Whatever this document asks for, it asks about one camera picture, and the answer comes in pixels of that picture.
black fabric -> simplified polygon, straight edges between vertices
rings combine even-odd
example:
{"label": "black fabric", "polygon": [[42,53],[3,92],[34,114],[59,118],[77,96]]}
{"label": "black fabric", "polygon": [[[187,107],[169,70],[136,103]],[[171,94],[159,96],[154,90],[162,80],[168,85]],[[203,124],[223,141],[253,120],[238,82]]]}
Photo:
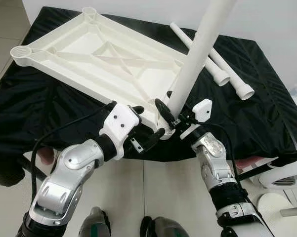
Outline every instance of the black fabric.
{"label": "black fabric", "polygon": [[[23,45],[40,38],[79,12],[43,7],[23,41]],[[124,17],[107,17],[147,35],[180,52],[188,49],[169,26]],[[184,30],[193,37],[193,30]],[[297,151],[297,107],[281,80],[252,40],[219,36],[215,46],[240,77],[255,89],[255,95],[241,101],[228,83],[218,87],[204,69],[187,100],[185,110],[201,100],[213,101],[208,122],[223,126],[231,136],[236,159],[258,155],[275,157]],[[36,140],[47,131],[87,115],[102,104],[32,67],[11,64],[0,82],[0,172],[15,157],[30,151]],[[45,144],[56,149],[82,143],[98,135],[107,116],[103,111],[95,117],[74,124],[49,137]],[[226,144],[220,130],[211,131]],[[152,130],[141,125],[137,140],[145,142]],[[194,157],[178,134],[160,141],[149,152],[139,155],[132,150],[126,158],[175,161]]]}

